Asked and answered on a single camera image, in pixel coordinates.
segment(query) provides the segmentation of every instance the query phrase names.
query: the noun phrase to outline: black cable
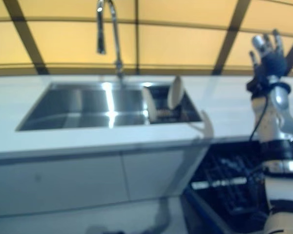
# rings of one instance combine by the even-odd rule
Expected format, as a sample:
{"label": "black cable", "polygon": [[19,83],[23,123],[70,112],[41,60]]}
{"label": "black cable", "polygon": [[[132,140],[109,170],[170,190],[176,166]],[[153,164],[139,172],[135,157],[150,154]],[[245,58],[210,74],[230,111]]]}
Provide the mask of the black cable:
{"label": "black cable", "polygon": [[265,95],[264,97],[265,97],[265,106],[264,106],[263,112],[262,112],[262,114],[260,115],[259,120],[258,120],[258,122],[256,123],[256,125],[255,125],[255,127],[254,127],[254,129],[253,129],[253,131],[252,131],[252,134],[251,134],[251,136],[250,136],[249,141],[252,141],[252,138],[253,138],[253,136],[254,136],[254,134],[255,134],[255,132],[256,132],[258,126],[260,125],[260,122],[262,121],[262,119],[263,119],[263,117],[264,117],[264,115],[265,115],[265,112],[266,112],[266,110],[267,110],[267,107],[268,107],[268,97],[267,97],[267,95]]}

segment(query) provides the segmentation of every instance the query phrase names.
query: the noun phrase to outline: robot finger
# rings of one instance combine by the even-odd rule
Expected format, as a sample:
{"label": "robot finger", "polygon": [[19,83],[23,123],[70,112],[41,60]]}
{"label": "robot finger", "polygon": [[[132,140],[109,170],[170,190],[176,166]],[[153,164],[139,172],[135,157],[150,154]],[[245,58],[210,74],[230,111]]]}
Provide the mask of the robot finger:
{"label": "robot finger", "polygon": [[258,67],[258,62],[257,62],[256,56],[252,50],[250,51],[250,57],[251,57],[253,68],[256,69]]}
{"label": "robot finger", "polygon": [[261,57],[267,54],[267,46],[260,35],[254,36],[252,38],[252,44],[255,47],[255,49],[259,52]]}
{"label": "robot finger", "polygon": [[276,29],[274,29],[272,33],[273,33],[274,40],[275,40],[275,51],[278,54],[283,55],[283,45],[282,45],[281,36]]}
{"label": "robot finger", "polygon": [[263,34],[263,38],[265,40],[265,44],[266,44],[267,48],[270,49],[270,50],[272,50],[272,43],[271,43],[271,41],[269,39],[268,34],[264,33]]}

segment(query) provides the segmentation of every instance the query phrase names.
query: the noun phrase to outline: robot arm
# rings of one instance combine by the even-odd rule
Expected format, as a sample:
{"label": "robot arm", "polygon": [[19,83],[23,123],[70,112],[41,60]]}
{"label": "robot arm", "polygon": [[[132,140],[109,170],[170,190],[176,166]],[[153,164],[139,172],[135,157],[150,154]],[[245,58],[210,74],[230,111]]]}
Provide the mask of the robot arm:
{"label": "robot arm", "polygon": [[270,210],[264,234],[293,234],[293,118],[288,100],[291,88],[280,81],[287,65],[281,37],[276,30],[273,35],[275,49],[266,34],[252,39],[261,64],[250,52],[254,78],[247,84],[247,90],[252,93],[256,119],[251,138],[257,132],[264,159],[262,168]]}

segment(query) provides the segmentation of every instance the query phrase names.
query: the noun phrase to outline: kitchen faucet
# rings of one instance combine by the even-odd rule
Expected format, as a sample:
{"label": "kitchen faucet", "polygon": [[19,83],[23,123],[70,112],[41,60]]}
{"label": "kitchen faucet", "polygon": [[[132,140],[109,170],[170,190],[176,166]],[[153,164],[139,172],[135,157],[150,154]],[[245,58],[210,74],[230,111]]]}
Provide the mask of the kitchen faucet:
{"label": "kitchen faucet", "polygon": [[116,19],[116,10],[112,0],[98,0],[97,3],[97,22],[98,22],[98,50],[97,52],[100,54],[105,54],[105,45],[104,45],[104,30],[103,30],[103,9],[105,1],[109,4],[109,9],[112,16],[113,22],[113,31],[114,31],[114,40],[115,40],[115,50],[116,50],[116,74],[119,78],[120,82],[123,82],[123,62],[121,59],[121,49],[119,45],[118,38],[118,29],[117,29],[117,19]]}

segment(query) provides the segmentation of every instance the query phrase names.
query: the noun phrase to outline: floor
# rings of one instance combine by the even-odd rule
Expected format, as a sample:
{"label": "floor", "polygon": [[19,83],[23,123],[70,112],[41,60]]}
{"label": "floor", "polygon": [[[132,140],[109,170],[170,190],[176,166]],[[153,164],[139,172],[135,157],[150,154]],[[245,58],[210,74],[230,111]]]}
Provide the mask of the floor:
{"label": "floor", "polygon": [[0,217],[0,234],[188,234],[179,197]]}

